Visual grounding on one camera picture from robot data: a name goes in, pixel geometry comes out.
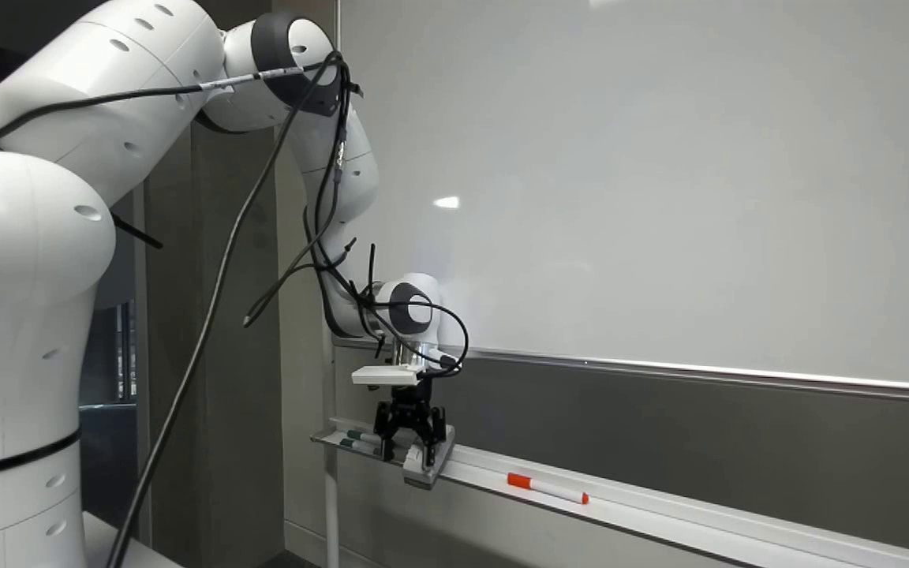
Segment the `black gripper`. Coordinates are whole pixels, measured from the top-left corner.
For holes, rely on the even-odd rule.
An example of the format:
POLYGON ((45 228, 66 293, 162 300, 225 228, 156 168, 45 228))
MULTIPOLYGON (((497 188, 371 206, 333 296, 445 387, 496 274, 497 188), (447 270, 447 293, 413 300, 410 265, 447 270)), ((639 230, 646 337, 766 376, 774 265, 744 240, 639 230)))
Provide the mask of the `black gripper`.
POLYGON ((395 461, 395 433, 410 430, 425 446, 425 464, 434 464, 445 443, 445 410, 433 405, 433 381, 413 387, 395 387, 388 399, 374 407, 379 454, 395 461))

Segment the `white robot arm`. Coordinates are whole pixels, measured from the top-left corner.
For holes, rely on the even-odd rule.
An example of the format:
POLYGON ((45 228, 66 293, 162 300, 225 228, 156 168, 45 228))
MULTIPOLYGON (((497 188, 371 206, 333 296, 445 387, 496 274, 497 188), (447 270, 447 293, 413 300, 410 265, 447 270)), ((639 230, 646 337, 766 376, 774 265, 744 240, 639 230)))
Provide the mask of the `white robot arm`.
POLYGON ((291 125, 328 323, 400 345, 379 376, 423 384, 455 364, 425 274, 356 284, 343 238, 379 182, 349 70, 310 15, 218 26, 197 0, 104 0, 0 78, 0 568, 86 568, 77 372, 114 206, 193 120, 291 125))

